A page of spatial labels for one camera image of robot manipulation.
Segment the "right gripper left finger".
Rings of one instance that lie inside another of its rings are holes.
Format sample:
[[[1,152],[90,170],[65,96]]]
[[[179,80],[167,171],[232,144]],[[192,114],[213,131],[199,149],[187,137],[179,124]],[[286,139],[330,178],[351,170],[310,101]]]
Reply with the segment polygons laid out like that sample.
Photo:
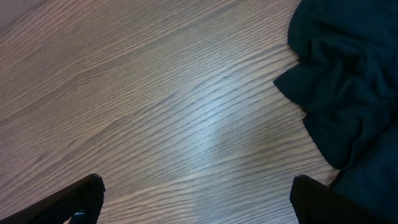
[[[41,201],[1,220],[1,224],[96,224],[106,189],[98,174],[90,174]]]

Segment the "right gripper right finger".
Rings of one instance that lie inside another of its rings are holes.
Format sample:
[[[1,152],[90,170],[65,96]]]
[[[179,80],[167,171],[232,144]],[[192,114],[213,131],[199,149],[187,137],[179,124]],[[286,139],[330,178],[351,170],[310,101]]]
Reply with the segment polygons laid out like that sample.
[[[296,176],[290,202],[300,224],[390,223],[362,205],[334,193],[307,175]]]

